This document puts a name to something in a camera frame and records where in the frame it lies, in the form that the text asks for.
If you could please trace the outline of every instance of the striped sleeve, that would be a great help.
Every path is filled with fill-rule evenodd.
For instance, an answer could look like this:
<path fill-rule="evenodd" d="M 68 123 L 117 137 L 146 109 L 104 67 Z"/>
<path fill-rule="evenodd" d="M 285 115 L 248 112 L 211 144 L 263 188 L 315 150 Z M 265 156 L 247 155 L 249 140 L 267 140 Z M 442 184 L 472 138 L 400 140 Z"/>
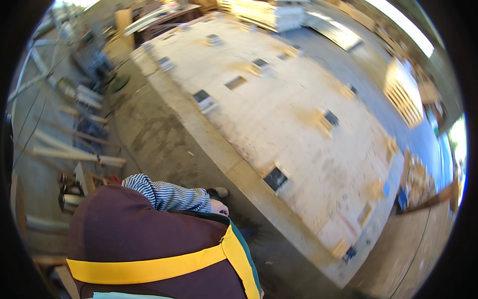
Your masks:
<path fill-rule="evenodd" d="M 211 212 L 211 199 L 202 188 L 186 189 L 172 183 L 152 182 L 143 173 L 127 177 L 121 185 L 144 195 L 156 210 Z"/>

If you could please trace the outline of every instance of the wood shavings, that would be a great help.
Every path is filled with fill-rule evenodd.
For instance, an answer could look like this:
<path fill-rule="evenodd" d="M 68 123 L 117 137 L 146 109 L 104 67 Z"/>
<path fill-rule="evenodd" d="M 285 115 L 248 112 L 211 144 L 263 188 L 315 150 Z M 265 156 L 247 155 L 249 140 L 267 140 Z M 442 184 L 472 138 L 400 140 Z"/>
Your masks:
<path fill-rule="evenodd" d="M 410 158 L 405 181 L 407 207 L 413 208 L 435 195 L 435 179 L 427 173 L 426 167 L 417 156 Z"/>

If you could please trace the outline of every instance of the yellow strap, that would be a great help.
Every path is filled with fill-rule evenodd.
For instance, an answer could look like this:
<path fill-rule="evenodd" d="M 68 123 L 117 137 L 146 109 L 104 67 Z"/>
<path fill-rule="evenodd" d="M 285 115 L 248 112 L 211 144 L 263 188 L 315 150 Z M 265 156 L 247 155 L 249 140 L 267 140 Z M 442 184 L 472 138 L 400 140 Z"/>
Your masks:
<path fill-rule="evenodd" d="M 96 263 L 66 259 L 73 278 L 100 285 L 130 285 L 188 274 L 226 259 L 222 246 L 147 261 Z"/>
<path fill-rule="evenodd" d="M 221 244 L 222 250 L 228 258 L 228 261 L 242 280 L 242 285 L 246 291 L 247 298 L 259 299 L 261 295 L 257 289 L 252 268 L 250 267 L 247 255 L 236 235 L 233 233 L 231 226 L 228 227 Z"/>
<path fill-rule="evenodd" d="M 228 259 L 242 280 L 248 299 L 259 299 L 252 268 L 229 226 L 221 244 L 186 255 L 135 262 L 85 262 L 66 259 L 73 278 L 100 285 L 129 285 L 188 274 Z"/>

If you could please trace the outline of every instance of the hand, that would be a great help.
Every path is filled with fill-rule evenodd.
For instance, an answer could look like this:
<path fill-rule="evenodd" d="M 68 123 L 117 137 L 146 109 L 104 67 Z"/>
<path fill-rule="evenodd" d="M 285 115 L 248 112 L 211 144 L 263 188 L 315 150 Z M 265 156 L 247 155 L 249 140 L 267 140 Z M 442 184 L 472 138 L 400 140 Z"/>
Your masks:
<path fill-rule="evenodd" d="M 211 199 L 211 213 L 229 216 L 229 209 L 219 200 Z"/>

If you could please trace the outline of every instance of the light blue fabric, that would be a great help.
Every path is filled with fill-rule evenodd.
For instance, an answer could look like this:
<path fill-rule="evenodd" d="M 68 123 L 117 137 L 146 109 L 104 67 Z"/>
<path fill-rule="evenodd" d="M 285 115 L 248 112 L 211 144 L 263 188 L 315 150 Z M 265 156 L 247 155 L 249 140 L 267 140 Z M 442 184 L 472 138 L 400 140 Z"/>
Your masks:
<path fill-rule="evenodd" d="M 155 295 L 136 295 L 118 292 L 100 293 L 93 292 L 93 299 L 172 299 L 171 297 L 155 296 Z"/>

